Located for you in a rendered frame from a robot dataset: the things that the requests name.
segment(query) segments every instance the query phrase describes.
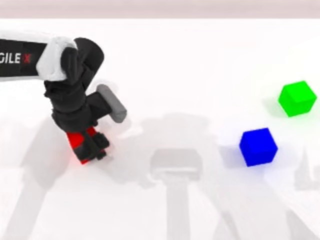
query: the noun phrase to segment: red letter x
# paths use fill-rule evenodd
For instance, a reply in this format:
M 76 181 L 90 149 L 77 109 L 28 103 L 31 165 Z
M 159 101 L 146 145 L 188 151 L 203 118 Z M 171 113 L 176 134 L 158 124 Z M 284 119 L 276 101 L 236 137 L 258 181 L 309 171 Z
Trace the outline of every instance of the red letter x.
M 23 55 L 23 63 L 24 64 L 29 64 L 30 63 L 30 57 L 31 57 L 31 54 L 30 53 L 25 53 Z

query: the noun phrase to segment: gray gripper finger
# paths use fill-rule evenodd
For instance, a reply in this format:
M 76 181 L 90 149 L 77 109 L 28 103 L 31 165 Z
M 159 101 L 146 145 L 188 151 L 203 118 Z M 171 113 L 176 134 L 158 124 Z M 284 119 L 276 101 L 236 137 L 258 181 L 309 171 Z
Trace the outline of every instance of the gray gripper finger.
M 110 117 L 113 119 L 113 121 L 116 123 L 122 123 L 127 116 L 127 109 L 125 106 L 119 101 L 119 99 L 107 85 L 99 84 L 96 87 L 96 91 L 101 94 L 104 100 L 111 107 L 112 112 L 110 113 Z

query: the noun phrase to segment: cube top face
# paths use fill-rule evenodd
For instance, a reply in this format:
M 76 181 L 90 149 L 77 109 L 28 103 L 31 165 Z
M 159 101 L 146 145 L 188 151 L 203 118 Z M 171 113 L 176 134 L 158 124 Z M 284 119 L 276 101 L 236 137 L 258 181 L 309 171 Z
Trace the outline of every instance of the cube top face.
M 274 153 L 278 150 L 268 128 L 246 131 L 242 140 L 246 142 L 251 154 Z
M 306 81 L 299 81 L 292 84 L 285 85 L 284 91 L 287 91 L 291 100 L 296 103 L 315 101 L 317 99 L 316 94 L 308 86 Z

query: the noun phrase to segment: white surface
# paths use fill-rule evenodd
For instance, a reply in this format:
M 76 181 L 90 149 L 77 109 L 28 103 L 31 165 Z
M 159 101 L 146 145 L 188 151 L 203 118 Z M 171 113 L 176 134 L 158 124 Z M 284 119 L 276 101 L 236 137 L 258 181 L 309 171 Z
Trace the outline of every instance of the white surface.
M 12 177 L 0 184 L 6 223 L 0 234 L 165 240 L 166 186 L 150 169 L 156 150 L 180 148 L 196 150 L 203 166 L 189 185 L 192 240 L 320 236 L 319 103 L 288 119 L 275 102 L 284 84 L 299 80 L 320 93 L 320 20 L 1 20 L 0 26 L 96 41 L 106 59 L 90 91 L 107 82 L 129 114 L 120 125 L 100 121 L 112 143 L 109 157 L 82 166 L 50 120 L 42 83 L 2 82 L 0 166 Z M 279 152 L 273 164 L 246 168 L 237 148 L 241 134 L 261 127 L 270 128 Z

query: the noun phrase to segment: black label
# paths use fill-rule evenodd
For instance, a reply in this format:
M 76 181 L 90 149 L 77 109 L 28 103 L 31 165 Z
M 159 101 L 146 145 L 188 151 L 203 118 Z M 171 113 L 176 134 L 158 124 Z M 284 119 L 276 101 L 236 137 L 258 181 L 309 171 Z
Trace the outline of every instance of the black label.
M 37 62 L 46 43 L 0 39 L 0 78 L 38 76 Z

